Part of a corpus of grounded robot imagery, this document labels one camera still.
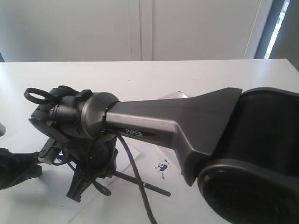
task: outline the black rubber ring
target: black rubber ring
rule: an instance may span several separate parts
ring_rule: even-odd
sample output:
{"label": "black rubber ring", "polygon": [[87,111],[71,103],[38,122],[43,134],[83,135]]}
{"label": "black rubber ring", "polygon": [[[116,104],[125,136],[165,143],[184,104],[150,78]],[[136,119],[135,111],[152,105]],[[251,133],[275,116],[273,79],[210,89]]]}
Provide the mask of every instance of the black rubber ring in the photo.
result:
{"label": "black rubber ring", "polygon": [[[45,97],[45,99],[39,99],[39,98],[33,97],[31,95],[31,93]],[[27,100],[29,100],[30,102],[32,102],[34,104],[40,104],[40,105],[49,104],[55,98],[55,96],[53,96],[52,94],[50,94],[44,90],[40,90],[40,89],[36,89],[36,88],[27,88],[26,91],[24,92],[24,97]]]}

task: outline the white cabinet door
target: white cabinet door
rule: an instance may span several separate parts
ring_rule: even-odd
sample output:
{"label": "white cabinet door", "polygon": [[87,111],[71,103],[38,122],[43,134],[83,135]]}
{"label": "white cabinet door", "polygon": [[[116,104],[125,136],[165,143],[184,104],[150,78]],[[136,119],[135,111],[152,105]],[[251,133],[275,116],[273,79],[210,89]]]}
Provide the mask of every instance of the white cabinet door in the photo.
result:
{"label": "white cabinet door", "polygon": [[141,1],[146,60],[253,58],[272,4],[272,0]]}
{"label": "white cabinet door", "polygon": [[6,62],[141,59],[139,0],[1,0]]}

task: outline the white table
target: white table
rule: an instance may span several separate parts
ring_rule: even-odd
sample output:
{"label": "white table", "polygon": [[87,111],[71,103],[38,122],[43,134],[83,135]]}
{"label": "white table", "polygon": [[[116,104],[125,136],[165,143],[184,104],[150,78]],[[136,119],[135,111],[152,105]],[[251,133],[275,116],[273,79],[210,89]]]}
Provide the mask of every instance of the white table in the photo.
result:
{"label": "white table", "polygon": [[[0,63],[0,122],[7,127],[7,134],[0,138],[0,144],[24,128],[30,131],[34,129],[27,119],[36,105],[23,97],[26,88],[36,87],[49,91],[61,84],[76,90],[107,91],[121,101],[133,101],[157,99],[174,91],[196,96],[225,87],[237,87],[245,91],[267,86],[299,92],[299,73],[285,59]],[[33,141],[40,136],[36,134]],[[165,172],[165,179],[161,178],[155,166],[159,159],[163,158],[152,145],[135,140],[128,142],[141,152],[136,163],[142,179],[172,193],[171,197],[165,197],[147,190],[159,224],[228,223],[208,207],[196,183],[188,187],[183,177],[171,168]],[[19,146],[21,143],[16,142],[15,147]],[[131,168],[125,173],[134,175]],[[15,188],[22,194],[21,184]],[[111,196],[97,196],[69,223],[150,223],[136,185],[117,179],[109,188],[112,191]],[[39,217],[42,210],[43,206],[38,199],[31,202],[30,206],[17,201],[10,215],[6,214],[6,217],[11,219],[2,220],[2,223],[52,223],[41,215]]]}

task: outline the table surface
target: table surface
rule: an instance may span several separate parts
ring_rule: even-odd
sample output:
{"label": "table surface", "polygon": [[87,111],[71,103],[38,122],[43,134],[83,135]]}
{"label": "table surface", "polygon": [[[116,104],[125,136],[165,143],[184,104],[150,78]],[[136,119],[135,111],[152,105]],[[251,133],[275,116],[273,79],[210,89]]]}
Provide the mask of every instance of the table surface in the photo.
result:
{"label": "table surface", "polygon": [[[157,99],[175,91],[197,96],[225,87],[241,88],[244,91],[256,87],[274,87],[299,92],[299,73],[285,59],[0,63],[0,122],[7,128],[7,134],[0,138],[0,144],[22,130],[34,129],[27,119],[36,105],[23,97],[26,88],[49,91],[62,84],[76,90],[111,92],[121,101],[134,101]],[[153,145],[129,139],[128,143],[141,152],[136,164],[142,179],[172,193],[171,197],[165,197],[147,190],[159,224],[228,223],[209,208],[197,184],[187,186],[182,175],[174,168],[167,169],[164,179],[161,178],[161,173],[155,167],[164,158]],[[21,144],[16,142],[15,148],[10,150],[14,152]],[[131,167],[125,173],[134,175]],[[14,188],[21,194],[22,184]],[[98,195],[69,223],[150,223],[136,185],[117,179],[109,188],[111,196]],[[0,222],[53,223],[50,217],[44,218],[41,215],[47,211],[43,211],[38,200],[17,201],[14,205],[10,213],[5,214],[6,219],[0,219]]]}

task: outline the robotic arm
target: robotic arm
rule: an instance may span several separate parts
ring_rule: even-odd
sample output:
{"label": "robotic arm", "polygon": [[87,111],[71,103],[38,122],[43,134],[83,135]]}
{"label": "robotic arm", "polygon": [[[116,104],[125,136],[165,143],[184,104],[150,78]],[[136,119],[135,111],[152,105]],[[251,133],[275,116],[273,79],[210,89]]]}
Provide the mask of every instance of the robotic arm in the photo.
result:
{"label": "robotic arm", "polygon": [[232,223],[299,222],[298,94],[226,88],[193,98],[119,102],[111,93],[59,86],[24,95],[39,104],[29,121],[50,137],[39,161],[77,165],[67,194],[75,201],[91,183],[109,195],[95,179],[111,175],[137,183],[141,192],[144,185],[169,196],[141,184],[135,170],[136,179],[116,171],[116,137],[128,150],[122,135],[173,149],[186,183],[197,178],[207,203]]}

